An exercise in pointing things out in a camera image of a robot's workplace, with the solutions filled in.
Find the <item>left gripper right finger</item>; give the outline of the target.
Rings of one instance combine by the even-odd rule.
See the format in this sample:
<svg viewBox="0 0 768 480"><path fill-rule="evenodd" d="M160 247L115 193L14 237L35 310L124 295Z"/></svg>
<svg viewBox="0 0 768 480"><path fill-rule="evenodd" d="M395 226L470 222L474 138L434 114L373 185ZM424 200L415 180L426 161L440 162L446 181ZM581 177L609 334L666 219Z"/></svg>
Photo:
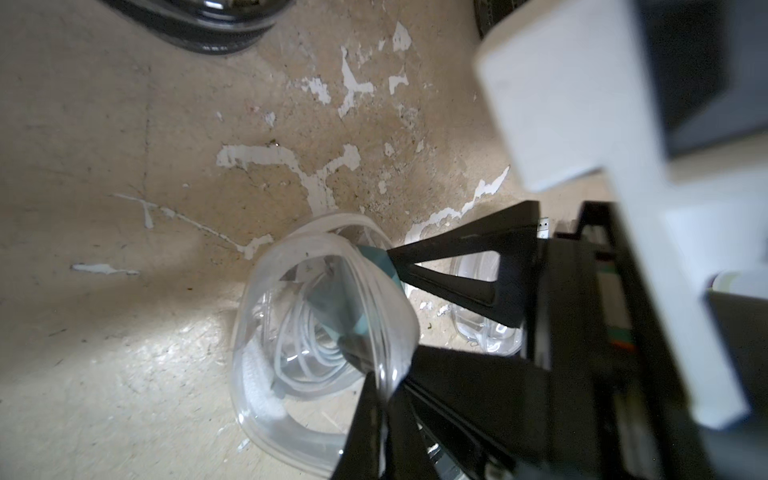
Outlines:
<svg viewBox="0 0 768 480"><path fill-rule="evenodd" d="M388 401L386 420L384 479L438 480L404 386Z"/></svg>

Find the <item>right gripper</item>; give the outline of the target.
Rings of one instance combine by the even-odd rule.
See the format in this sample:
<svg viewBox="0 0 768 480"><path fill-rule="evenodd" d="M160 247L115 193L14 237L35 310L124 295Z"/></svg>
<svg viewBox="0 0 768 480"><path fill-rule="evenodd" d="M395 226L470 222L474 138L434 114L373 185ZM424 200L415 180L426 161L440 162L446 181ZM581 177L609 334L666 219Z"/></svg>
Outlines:
<svg viewBox="0 0 768 480"><path fill-rule="evenodd" d="M535 362L420 345L418 419L471 479L704 479L688 398L616 207L538 244L524 201L388 251L401 281L509 328Z"/></svg>

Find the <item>teal charger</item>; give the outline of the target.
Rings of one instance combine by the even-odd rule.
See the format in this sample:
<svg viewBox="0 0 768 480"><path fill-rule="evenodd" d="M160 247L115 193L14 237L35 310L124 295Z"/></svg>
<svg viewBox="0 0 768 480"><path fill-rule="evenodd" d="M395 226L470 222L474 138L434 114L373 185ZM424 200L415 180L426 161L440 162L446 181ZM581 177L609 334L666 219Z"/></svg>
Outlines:
<svg viewBox="0 0 768 480"><path fill-rule="evenodd" d="M340 256L324 262L324 274L307 295L314 318L342 353L370 360L369 321L351 267Z"/></svg>

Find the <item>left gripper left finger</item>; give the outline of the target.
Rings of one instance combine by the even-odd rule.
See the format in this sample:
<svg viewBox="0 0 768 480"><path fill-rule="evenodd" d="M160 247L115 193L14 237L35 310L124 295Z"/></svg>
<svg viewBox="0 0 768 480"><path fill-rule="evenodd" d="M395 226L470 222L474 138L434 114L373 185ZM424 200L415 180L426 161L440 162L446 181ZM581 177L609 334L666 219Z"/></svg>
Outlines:
<svg viewBox="0 0 768 480"><path fill-rule="evenodd" d="M373 372L366 375L343 453L332 480L376 480L381 476L383 407Z"/></svg>

